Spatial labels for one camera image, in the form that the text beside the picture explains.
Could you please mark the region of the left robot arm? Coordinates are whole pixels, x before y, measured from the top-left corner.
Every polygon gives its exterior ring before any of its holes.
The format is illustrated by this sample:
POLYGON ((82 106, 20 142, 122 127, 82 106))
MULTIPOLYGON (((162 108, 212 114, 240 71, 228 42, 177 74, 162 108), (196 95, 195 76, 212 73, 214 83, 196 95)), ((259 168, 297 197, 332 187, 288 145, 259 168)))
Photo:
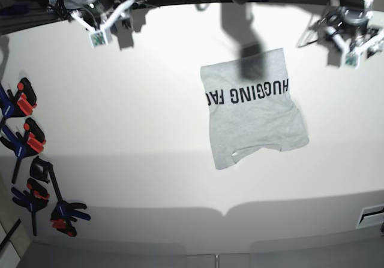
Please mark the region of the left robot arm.
POLYGON ((334 7, 332 14, 341 22, 342 32, 351 39, 351 49, 360 45, 367 34, 373 3, 374 0, 329 0, 334 7))

